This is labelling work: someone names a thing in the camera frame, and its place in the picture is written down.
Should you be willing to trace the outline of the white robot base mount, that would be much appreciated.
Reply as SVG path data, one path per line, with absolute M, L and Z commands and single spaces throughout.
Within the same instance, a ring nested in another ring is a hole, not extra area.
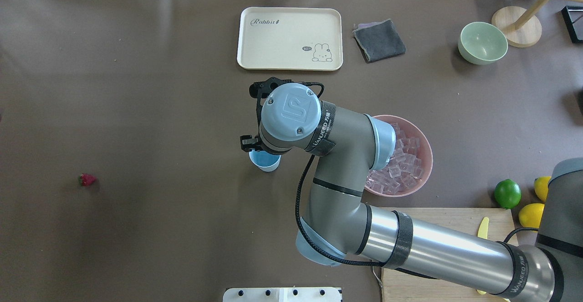
M 223 302 L 343 302 L 339 287 L 245 287 L 227 289 Z

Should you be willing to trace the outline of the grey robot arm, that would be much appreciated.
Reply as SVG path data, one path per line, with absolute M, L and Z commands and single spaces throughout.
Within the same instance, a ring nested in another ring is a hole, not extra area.
M 258 134 L 243 151 L 319 157 L 307 218 L 294 213 L 302 254 L 316 263 L 377 266 L 483 290 L 512 302 L 582 300 L 582 159 L 566 159 L 548 182 L 534 246 L 490 241 L 362 202 L 370 170 L 385 167 L 396 135 L 387 122 L 321 101 L 310 82 L 251 84 Z

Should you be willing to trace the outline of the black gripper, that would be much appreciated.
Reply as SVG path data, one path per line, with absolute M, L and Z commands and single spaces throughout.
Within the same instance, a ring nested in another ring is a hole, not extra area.
M 261 136 L 261 112 L 263 109 L 261 101 L 266 99 L 273 90 L 277 89 L 279 86 L 287 83 L 291 83 L 291 79 L 279 79 L 276 77 L 271 77 L 262 82 L 254 82 L 249 87 L 249 94 L 252 98 L 256 99 L 256 119 L 258 126 L 258 134 L 253 135 L 241 135 L 240 136 L 240 148 L 242 151 L 250 152 L 255 151 L 266 151 L 267 153 L 287 153 L 291 148 L 278 148 L 277 146 L 269 145 L 264 142 Z

